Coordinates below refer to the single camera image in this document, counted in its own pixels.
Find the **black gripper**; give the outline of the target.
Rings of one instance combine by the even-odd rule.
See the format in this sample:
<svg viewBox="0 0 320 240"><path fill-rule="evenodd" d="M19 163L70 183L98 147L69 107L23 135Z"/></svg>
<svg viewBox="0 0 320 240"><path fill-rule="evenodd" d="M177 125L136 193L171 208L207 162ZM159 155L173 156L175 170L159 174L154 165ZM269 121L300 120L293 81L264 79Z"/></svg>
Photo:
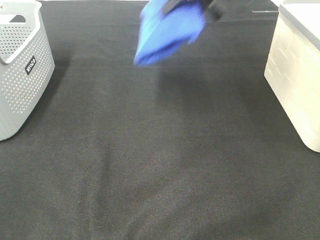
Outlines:
<svg viewBox="0 0 320 240"><path fill-rule="evenodd" d="M164 15L172 12L181 3L180 0L168 0L162 6L162 13ZM202 0L202 8L210 13L214 20L219 20L225 14L225 7L220 0Z"/></svg>

